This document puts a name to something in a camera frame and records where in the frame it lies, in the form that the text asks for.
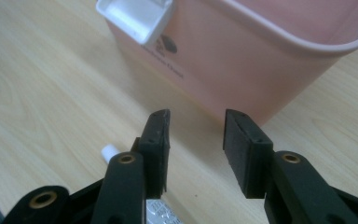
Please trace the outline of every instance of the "white cylindrical object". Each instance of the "white cylindrical object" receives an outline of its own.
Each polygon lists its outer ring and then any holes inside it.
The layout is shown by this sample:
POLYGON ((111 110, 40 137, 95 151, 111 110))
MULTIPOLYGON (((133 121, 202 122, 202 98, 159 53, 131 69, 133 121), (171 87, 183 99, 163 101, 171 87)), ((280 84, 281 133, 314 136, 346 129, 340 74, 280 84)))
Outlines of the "white cylindrical object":
POLYGON ((103 155, 106 163, 109 163, 110 159, 112 159, 112 157, 116 156, 118 153, 120 153, 120 151, 111 144, 104 147, 101 151, 101 154, 103 155))

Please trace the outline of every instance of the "pink plastic bin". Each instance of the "pink plastic bin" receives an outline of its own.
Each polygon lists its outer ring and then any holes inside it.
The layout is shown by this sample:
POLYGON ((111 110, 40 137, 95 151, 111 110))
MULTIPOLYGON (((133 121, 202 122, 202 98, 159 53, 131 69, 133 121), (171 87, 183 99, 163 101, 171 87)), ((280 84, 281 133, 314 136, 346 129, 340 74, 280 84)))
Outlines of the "pink plastic bin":
POLYGON ((232 108, 262 125, 358 49, 358 0, 174 3, 172 18, 151 45, 139 45, 107 21, 119 43, 221 120, 232 108))

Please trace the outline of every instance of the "wood grain surface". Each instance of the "wood grain surface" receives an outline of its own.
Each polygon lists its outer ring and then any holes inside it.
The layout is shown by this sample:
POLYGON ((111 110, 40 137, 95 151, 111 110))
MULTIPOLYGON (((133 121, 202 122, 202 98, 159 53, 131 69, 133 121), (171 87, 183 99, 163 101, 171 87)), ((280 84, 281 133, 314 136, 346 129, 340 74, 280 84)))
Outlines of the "wood grain surface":
MULTIPOLYGON (((130 149, 150 113, 172 111, 168 192, 185 223, 268 223, 222 150, 223 126, 163 74, 122 50, 95 1, 0 0, 0 209, 29 191, 71 193, 103 177, 100 151, 130 149)), ((358 50, 263 126, 358 196, 358 50)))

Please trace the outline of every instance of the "wooden table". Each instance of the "wooden table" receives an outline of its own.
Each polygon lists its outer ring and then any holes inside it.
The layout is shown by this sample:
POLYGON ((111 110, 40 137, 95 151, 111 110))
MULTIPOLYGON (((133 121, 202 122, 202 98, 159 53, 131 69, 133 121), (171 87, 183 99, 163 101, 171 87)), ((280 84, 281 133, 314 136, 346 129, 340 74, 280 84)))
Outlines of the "wooden table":
MULTIPOLYGON (((95 1, 0 0, 0 209, 45 185, 103 177, 100 151, 129 150, 153 111, 172 111, 168 192, 185 223, 267 223, 222 150, 223 127, 162 74, 120 50, 95 1)), ((358 50, 263 126, 358 196, 358 50)))

